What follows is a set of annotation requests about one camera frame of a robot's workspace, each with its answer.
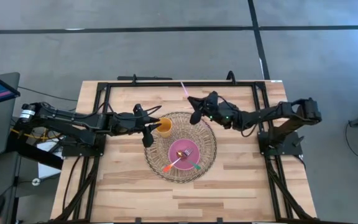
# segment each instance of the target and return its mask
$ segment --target pink plate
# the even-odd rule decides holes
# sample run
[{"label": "pink plate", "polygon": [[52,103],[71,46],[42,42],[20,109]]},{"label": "pink plate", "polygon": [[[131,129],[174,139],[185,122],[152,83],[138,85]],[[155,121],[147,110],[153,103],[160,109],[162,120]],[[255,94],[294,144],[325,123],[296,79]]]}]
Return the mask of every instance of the pink plate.
[{"label": "pink plate", "polygon": [[190,156],[185,159],[179,160],[175,165],[173,165],[177,169],[190,170],[194,168],[194,166],[191,165],[188,160],[194,162],[195,164],[198,164],[198,162],[200,161],[200,150],[198,149],[196,143],[194,143],[190,139],[179,139],[172,143],[168,151],[169,161],[174,162],[175,160],[177,160],[179,158],[177,155],[177,151],[184,151],[188,147],[192,148],[193,151],[191,152]]}]

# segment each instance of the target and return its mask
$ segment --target wooden tabletop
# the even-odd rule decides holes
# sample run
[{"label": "wooden tabletop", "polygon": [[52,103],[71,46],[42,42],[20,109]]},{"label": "wooden tabletop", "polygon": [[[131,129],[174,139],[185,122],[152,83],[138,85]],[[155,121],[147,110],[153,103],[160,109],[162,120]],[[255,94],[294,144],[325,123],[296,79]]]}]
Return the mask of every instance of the wooden tabletop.
[{"label": "wooden tabletop", "polygon": [[[77,112],[92,112],[98,82],[101,81],[83,82]],[[266,81],[266,87],[271,106],[287,100],[282,82]],[[189,95],[200,98],[212,91],[217,91],[240,110],[255,111],[250,87],[188,87]],[[181,87],[112,88],[110,104],[115,112],[131,112],[136,103],[144,109],[162,105],[153,114],[156,118],[174,111],[193,112]],[[150,170],[145,161],[141,134],[108,137],[99,163],[91,221],[134,222],[135,217],[141,217],[145,222],[215,222],[217,217],[223,217],[224,221],[274,221],[257,130],[250,137],[243,138],[240,132],[225,130],[216,123],[205,121],[216,136],[218,154],[204,176],[187,184],[167,182]],[[283,122],[284,119],[277,120],[275,125]],[[71,157],[64,161],[51,218],[62,212],[63,195],[75,159]],[[303,209],[315,217],[303,165],[293,156],[282,156],[282,160],[289,191]],[[82,159],[74,169],[66,206],[78,188],[81,166]],[[285,217],[282,195],[279,190],[277,192],[282,216]],[[80,218],[85,215],[87,198],[86,192]]]}]

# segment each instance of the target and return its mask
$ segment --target wooden table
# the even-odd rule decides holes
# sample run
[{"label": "wooden table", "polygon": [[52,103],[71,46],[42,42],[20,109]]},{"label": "wooden table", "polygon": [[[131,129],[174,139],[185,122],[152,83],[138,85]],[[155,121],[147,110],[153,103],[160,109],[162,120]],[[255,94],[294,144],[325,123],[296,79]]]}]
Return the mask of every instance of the wooden table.
[{"label": "wooden table", "polygon": [[[77,112],[92,112],[98,82],[101,81],[83,82]],[[271,106],[287,100],[282,82],[266,81],[266,87]],[[250,87],[188,87],[189,94],[195,97],[205,97],[212,91],[217,91],[240,110],[255,111]],[[162,105],[153,115],[156,118],[174,111],[193,112],[180,87],[111,89],[110,104],[115,112],[132,111],[136,103],[145,109]],[[207,122],[216,136],[218,154],[212,168],[204,176],[187,184],[167,182],[150,170],[145,161],[141,134],[108,137],[99,164],[91,221],[134,222],[135,217],[141,217],[145,222],[215,222],[217,217],[223,217],[224,221],[274,221],[257,130],[250,137],[243,138],[240,132],[225,130],[216,123]],[[277,120],[275,125],[283,122],[284,119]],[[63,195],[75,159],[65,159],[51,218],[62,212]],[[282,156],[282,160],[289,191],[304,210],[315,217],[303,165],[293,156]],[[81,165],[82,159],[75,167],[67,204],[76,193]],[[278,189],[277,192],[281,214],[285,217],[282,195]],[[80,218],[85,215],[87,198],[88,194],[85,193]]]}]

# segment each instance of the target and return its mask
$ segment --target green object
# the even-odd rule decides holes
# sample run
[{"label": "green object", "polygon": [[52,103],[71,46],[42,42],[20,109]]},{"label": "green object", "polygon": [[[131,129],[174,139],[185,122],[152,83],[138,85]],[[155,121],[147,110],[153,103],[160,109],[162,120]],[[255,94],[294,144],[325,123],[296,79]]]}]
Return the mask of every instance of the green object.
[{"label": "green object", "polygon": [[191,161],[189,161],[189,162],[190,162],[191,165],[193,165],[196,169],[198,169],[198,170],[201,169],[201,167],[200,167],[199,165],[195,164],[194,162],[191,162]]}]

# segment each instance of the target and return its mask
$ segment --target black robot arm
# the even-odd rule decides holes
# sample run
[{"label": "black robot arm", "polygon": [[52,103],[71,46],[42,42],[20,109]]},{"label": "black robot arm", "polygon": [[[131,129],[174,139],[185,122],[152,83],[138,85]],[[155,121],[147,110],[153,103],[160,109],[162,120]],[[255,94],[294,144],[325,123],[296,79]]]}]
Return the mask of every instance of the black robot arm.
[{"label": "black robot arm", "polygon": [[318,111],[317,102],[312,98],[300,99],[294,102],[280,102],[277,106],[257,110],[255,112],[240,111],[239,108],[223,99],[213,91],[205,98],[188,97],[188,101],[194,109],[190,123],[196,124],[201,116],[207,116],[211,121],[222,125],[225,129],[233,128],[243,131],[253,127],[259,122],[272,121],[278,118],[289,118],[279,127],[269,129],[269,145],[276,146],[284,141],[285,137],[305,124],[314,125],[321,121],[321,113]]},{"label": "black robot arm", "polygon": [[97,145],[98,137],[108,134],[120,136],[123,134],[143,133],[142,139],[145,147],[153,143],[151,131],[159,124],[144,111],[140,104],[136,104],[133,113],[73,113],[58,110],[48,103],[32,103],[22,106],[22,114],[18,123],[23,127],[45,127],[71,137],[78,144],[93,147]]}]

